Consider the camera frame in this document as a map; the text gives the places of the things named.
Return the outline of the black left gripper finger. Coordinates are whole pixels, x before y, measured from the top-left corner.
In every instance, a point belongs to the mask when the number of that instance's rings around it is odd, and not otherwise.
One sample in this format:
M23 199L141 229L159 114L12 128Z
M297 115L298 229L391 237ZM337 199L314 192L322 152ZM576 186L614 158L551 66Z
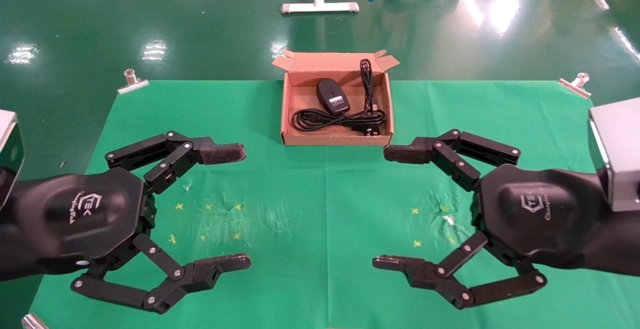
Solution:
M105 155L109 168L133 171L152 163L155 166L144 174L148 194L160 194L194 165L219 165L245 160L242 143L217 144L211 137L187 137L168 131Z

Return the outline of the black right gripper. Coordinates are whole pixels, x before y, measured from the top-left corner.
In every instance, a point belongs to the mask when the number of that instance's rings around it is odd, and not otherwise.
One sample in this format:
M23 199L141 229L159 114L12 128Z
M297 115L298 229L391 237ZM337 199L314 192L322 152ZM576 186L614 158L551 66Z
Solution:
M390 162L433 163L462 190L477 190L472 224L478 232L441 262L388 254L372 259L374 268L401 272L410 287L435 291L458 310L540 290L547 279L532 264L639 274L639 213L612 211L594 173L525 170L514 166L521 155L516 147L457 129L388 145L383 155ZM497 168L481 179L466 157ZM455 272L485 247L518 276L469 288Z

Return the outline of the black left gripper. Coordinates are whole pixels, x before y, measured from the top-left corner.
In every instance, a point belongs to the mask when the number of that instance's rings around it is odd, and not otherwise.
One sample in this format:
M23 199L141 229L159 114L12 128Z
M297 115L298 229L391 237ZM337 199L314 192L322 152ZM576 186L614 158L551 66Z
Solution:
M178 264L147 235L156 213L143 181L122 168L18 181L1 208L1 280L90 265L72 282L73 292L163 315L185 295L212 290L222 274L252 265L246 253ZM146 291L105 281L139 253L166 274L159 286Z

